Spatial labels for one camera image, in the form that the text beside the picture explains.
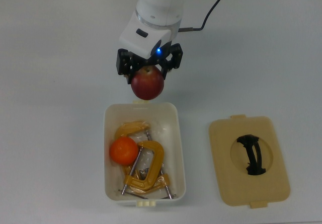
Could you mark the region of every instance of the orange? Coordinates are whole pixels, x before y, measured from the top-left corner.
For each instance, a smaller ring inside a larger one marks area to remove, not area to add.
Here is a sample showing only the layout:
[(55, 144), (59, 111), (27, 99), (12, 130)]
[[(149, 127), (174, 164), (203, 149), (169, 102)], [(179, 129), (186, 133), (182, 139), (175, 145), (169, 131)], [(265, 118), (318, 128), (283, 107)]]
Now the orange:
[(121, 165), (131, 165), (137, 155), (137, 144), (130, 137), (120, 137), (110, 147), (111, 159)]

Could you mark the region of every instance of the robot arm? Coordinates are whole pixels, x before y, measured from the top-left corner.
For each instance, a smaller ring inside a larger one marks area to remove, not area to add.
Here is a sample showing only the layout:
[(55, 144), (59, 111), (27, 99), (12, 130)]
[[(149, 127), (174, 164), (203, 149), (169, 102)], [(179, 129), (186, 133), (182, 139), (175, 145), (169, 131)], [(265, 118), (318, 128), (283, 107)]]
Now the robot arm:
[[(182, 50), (179, 44), (171, 45), (180, 26), (186, 0), (138, 0), (127, 27), (120, 36), (125, 49), (119, 49), (118, 74), (128, 76), (145, 65), (159, 64), (164, 78), (167, 71), (178, 68)], [(172, 60), (166, 58), (172, 54)]]

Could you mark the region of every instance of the yellow c-clamp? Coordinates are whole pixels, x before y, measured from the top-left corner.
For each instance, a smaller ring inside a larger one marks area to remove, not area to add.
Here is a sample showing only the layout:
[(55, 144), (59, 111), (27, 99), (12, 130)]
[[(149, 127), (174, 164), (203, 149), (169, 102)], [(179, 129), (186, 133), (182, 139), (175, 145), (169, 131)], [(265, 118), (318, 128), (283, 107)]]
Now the yellow c-clamp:
[[(170, 185), (168, 175), (162, 172), (164, 149), (157, 141), (150, 140), (149, 133), (147, 132), (149, 128), (150, 125), (148, 123), (136, 121), (123, 124), (115, 132), (114, 139), (118, 139), (122, 136), (128, 136), (137, 132), (146, 131), (146, 135), (149, 139), (138, 143), (139, 154), (134, 164), (132, 166), (123, 167), (123, 171), (126, 176), (124, 178), (124, 188), (122, 194), (125, 193), (128, 186), (132, 191), (142, 194), (149, 193), (163, 187), (168, 189), (168, 186)], [(153, 151), (153, 159), (145, 179), (141, 180), (138, 172), (135, 170), (135, 167), (144, 148)]]

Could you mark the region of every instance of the black cable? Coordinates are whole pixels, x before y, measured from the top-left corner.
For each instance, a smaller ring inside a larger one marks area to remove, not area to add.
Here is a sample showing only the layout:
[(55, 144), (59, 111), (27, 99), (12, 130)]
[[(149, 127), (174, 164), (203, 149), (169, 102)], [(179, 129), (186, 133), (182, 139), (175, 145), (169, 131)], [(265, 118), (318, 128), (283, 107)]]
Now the black cable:
[(217, 6), (217, 4), (220, 2), (220, 0), (217, 0), (215, 4), (211, 7), (209, 12), (207, 13), (207, 16), (205, 17), (205, 20), (202, 23), (201, 28), (180, 28), (178, 32), (191, 32), (191, 31), (201, 31), (206, 25), (207, 19), (209, 18), (211, 12), (214, 10), (214, 8)]

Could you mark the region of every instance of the metal rod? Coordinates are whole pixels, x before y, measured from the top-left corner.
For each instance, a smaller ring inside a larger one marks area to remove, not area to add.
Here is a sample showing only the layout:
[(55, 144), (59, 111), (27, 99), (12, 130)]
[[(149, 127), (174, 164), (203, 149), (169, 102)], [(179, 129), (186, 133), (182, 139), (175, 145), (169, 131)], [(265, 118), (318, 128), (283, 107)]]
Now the metal rod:
[[(160, 174), (163, 175), (162, 167), (160, 169)], [(168, 195), (169, 199), (173, 199), (173, 196), (171, 195), (171, 191), (168, 185), (165, 186), (166, 193)]]
[[(142, 150), (143, 150), (143, 148), (139, 146), (139, 153), (138, 153), (138, 155), (137, 155), (137, 157), (136, 157), (136, 160), (135, 160), (135, 161), (134, 161), (134, 163), (133, 163), (132, 169), (131, 169), (131, 171), (130, 171), (130, 176), (132, 176), (132, 174), (133, 174), (133, 172), (134, 172), (134, 170), (135, 170), (135, 167), (136, 167), (137, 162), (138, 162), (138, 159), (139, 159), (139, 157), (140, 157), (140, 155), (141, 155), (141, 153), (142, 153)], [(127, 189), (127, 184), (125, 184), (125, 185), (124, 185), (124, 187), (123, 187), (123, 190), (122, 190), (122, 192), (121, 192), (121, 194), (122, 194), (122, 195), (124, 195), (124, 193), (125, 193), (126, 189)]]
[(149, 200), (149, 198), (147, 198), (145, 196), (137, 195), (137, 194), (134, 194), (134, 193), (131, 193), (131, 192), (128, 192), (128, 191), (125, 191), (125, 193), (128, 194), (128, 195), (132, 195), (132, 196), (144, 199), (144, 200)]

